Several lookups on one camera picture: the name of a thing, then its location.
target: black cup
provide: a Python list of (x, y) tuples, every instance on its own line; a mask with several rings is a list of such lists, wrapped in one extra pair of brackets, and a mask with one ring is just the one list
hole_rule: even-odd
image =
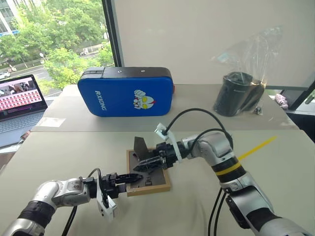
[(261, 81), (244, 72), (231, 72), (223, 77), (214, 110), (226, 117), (250, 111), (255, 108), (263, 92)]

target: tree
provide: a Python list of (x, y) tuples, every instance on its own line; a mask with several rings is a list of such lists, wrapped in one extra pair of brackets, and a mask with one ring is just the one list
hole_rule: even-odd
[(110, 43), (103, 43), (103, 48), (99, 51), (97, 60), (102, 66), (111, 66), (114, 64)]
[(70, 84), (77, 84), (82, 73), (91, 66), (100, 66), (95, 59), (81, 58), (66, 48), (59, 48), (49, 53), (44, 67), (53, 78), (54, 87), (63, 89)]
[(74, 50), (83, 42), (98, 41), (103, 36), (99, 23), (79, 8), (67, 8), (63, 15), (55, 15), (49, 29), (57, 48)]
[(65, 14), (69, 8), (81, 9), (94, 20), (94, 23), (102, 22), (105, 24), (101, 0), (47, 0), (46, 6), (50, 11), (61, 14)]
[(26, 6), (24, 4), (19, 5), (19, 15), (22, 18), (17, 18), (19, 24), (23, 24), (23, 19), (27, 19), (29, 22), (39, 23), (45, 25), (53, 20), (53, 14), (50, 10), (43, 6), (34, 6), (30, 4)]
[(43, 96), (49, 95), (50, 89), (54, 87), (54, 81), (50, 80), (37, 80), (37, 84), (40, 88), (41, 93)]
[(23, 45), (29, 52), (30, 59), (38, 57), (40, 52), (48, 52), (53, 44), (48, 31), (40, 24), (25, 22), (19, 28), (16, 40), (19, 45)]
[(30, 56), (28, 50), (13, 35), (0, 38), (0, 55), (4, 58), (15, 58), (16, 60), (22, 60), (23, 57)]

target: cartoon sticker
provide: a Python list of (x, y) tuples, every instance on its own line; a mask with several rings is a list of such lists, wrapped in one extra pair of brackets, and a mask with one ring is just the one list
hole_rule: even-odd
[(149, 109), (155, 104), (152, 97), (146, 96), (146, 93), (139, 89), (134, 91), (134, 96), (133, 105), (135, 109)]

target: blue box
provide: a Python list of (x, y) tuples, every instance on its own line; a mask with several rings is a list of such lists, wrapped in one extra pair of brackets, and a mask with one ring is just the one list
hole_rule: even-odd
[(90, 112), (100, 117), (162, 116), (173, 95), (171, 73), (163, 67), (90, 67), (78, 88)]

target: black cable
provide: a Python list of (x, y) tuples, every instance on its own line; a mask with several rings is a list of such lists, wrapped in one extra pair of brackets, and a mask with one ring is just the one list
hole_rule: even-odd
[(191, 111), (200, 111), (200, 112), (204, 112), (204, 113), (207, 113), (209, 114), (210, 116), (212, 116), (216, 122), (220, 125), (220, 127), (226, 131), (225, 127), (223, 126), (223, 124), (221, 123), (221, 121), (211, 112), (205, 110), (205, 109), (201, 109), (201, 108), (190, 108), (190, 109), (187, 109), (187, 110), (184, 110), (182, 112), (180, 112), (171, 122), (170, 124), (167, 126), (166, 130), (163, 132), (163, 134), (166, 134), (168, 132), (168, 130), (172, 127), (172, 125), (174, 124), (174, 122), (183, 114), (187, 113), (187, 112), (191, 112)]
[(222, 204), (223, 204), (225, 197), (226, 197), (226, 193), (223, 194), (221, 201), (220, 201), (220, 204), (219, 204), (219, 207), (218, 207), (218, 210), (217, 210), (217, 215), (216, 215), (216, 220), (215, 220), (215, 229), (213, 231), (213, 236), (217, 236), (218, 219), (219, 219), (221, 207), (222, 207)]
[[(172, 125), (174, 124), (174, 122), (175, 122), (181, 115), (183, 115), (183, 114), (185, 114), (185, 113), (187, 113), (187, 112), (191, 112), (191, 111), (200, 111), (200, 112), (204, 112), (204, 113), (209, 114), (210, 116), (212, 116), (212, 117), (216, 120), (216, 122), (218, 122), (218, 124), (219, 124), (220, 127), (221, 127), (221, 129), (208, 129), (208, 130), (202, 132), (202, 134), (205, 134), (205, 133), (210, 132), (210, 131), (221, 131), (221, 132), (223, 132), (223, 133), (225, 134), (226, 138), (228, 139), (231, 148), (232, 148), (232, 149), (234, 148), (232, 136), (226, 131), (226, 129), (225, 129), (224, 125), (221, 123), (221, 121), (220, 121), (213, 113), (211, 113), (211, 112), (209, 112), (209, 111), (207, 111), (207, 110), (205, 110), (205, 109), (201, 109), (201, 108), (190, 108), (190, 109), (187, 109), (187, 110), (184, 110), (184, 111), (180, 112), (180, 113), (169, 123), (169, 125), (167, 126), (167, 128), (163, 131), (163, 134), (166, 134), (166, 133), (169, 131), (169, 129), (170, 129), (170, 128), (172, 127)], [(196, 140), (198, 140), (198, 139), (202, 136), (202, 134), (201, 134), (200, 136), (198, 136), (198, 138), (196, 138), (196, 139), (194, 140), (194, 143), (196, 142)]]
[[(102, 188), (102, 175), (101, 175), (100, 169), (99, 169), (99, 168), (95, 168), (95, 169), (92, 170), (92, 172), (88, 175), (88, 177), (91, 177), (92, 174), (93, 174), (95, 171), (97, 171), (97, 174), (98, 174), (98, 183), (99, 183), (101, 192), (102, 192), (103, 196), (105, 196), (106, 199), (107, 199), (107, 194), (104, 192), (104, 190), (103, 190), (103, 188)], [(78, 206), (74, 206), (74, 207), (72, 208), (72, 211), (71, 211), (71, 213), (70, 213), (70, 216), (69, 216), (69, 218), (68, 218), (68, 221), (67, 221), (67, 223), (66, 223), (66, 225), (65, 225), (65, 227), (64, 227), (62, 236), (66, 236), (66, 235), (68, 234), (68, 231), (69, 231), (70, 226), (71, 226), (71, 224), (72, 224), (72, 222), (73, 222), (75, 213), (77, 212), (77, 208), (78, 208)]]
[(71, 213), (70, 213), (70, 216), (69, 216), (69, 218), (68, 218), (68, 221), (67, 221), (67, 223), (66, 223), (66, 225), (65, 225), (65, 228), (64, 228), (64, 230), (63, 230), (62, 236), (66, 236), (66, 235), (68, 234), (68, 231), (69, 231), (70, 226), (71, 226), (71, 224), (72, 224), (72, 221), (73, 221), (73, 219), (74, 219), (75, 213), (77, 212), (77, 208), (78, 208), (78, 206), (74, 206), (74, 207), (72, 208), (72, 211), (71, 211)]
[(216, 199), (215, 204), (213, 205), (213, 208), (212, 208), (212, 211), (211, 211), (211, 215), (210, 215), (210, 219), (209, 219), (209, 223), (208, 223), (208, 236), (210, 236), (210, 229), (211, 229), (212, 218), (213, 218), (213, 215), (215, 213), (215, 210), (216, 210), (216, 207), (217, 207), (217, 204), (218, 204), (218, 201), (219, 201), (221, 193), (222, 193), (222, 188), (220, 188), (220, 190), (219, 190), (219, 193), (217, 195), (217, 199)]

